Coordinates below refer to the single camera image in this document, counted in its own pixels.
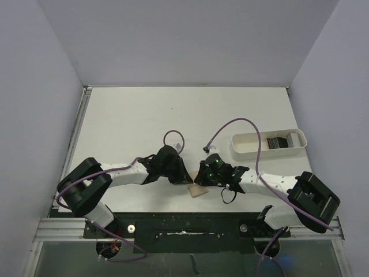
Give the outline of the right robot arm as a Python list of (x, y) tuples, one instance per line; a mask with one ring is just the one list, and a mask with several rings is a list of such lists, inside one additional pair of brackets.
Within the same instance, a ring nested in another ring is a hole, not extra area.
[(200, 161), (195, 183), (201, 186), (221, 186), (238, 194), (260, 194), (275, 197), (284, 206), (271, 206), (257, 221), (257, 230), (269, 236), (282, 227), (305, 226), (324, 234), (330, 230), (339, 197), (316, 175), (304, 171), (298, 176), (262, 173), (246, 166), (232, 166), (219, 154)]

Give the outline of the beige card holder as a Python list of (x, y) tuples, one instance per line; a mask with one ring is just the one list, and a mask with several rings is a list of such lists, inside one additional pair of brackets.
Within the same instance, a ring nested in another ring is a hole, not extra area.
[(192, 171), (189, 173), (189, 176), (192, 178), (193, 182), (191, 184), (187, 184), (186, 188), (190, 193), (190, 196), (192, 198), (196, 198), (199, 196), (204, 195), (205, 193), (209, 192), (209, 189), (207, 187), (201, 186), (197, 183), (195, 183), (195, 178), (198, 175), (198, 171)]

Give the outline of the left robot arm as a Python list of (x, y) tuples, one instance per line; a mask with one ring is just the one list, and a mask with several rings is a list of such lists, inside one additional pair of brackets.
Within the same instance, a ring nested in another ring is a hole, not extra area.
[(117, 231), (116, 217), (101, 202), (110, 187), (146, 185), (160, 177), (174, 185), (193, 182), (177, 150), (169, 145), (156, 154), (137, 157), (129, 164), (99, 163), (90, 157), (83, 160), (57, 186), (56, 202), (77, 218), (97, 224), (97, 231), (111, 237)]

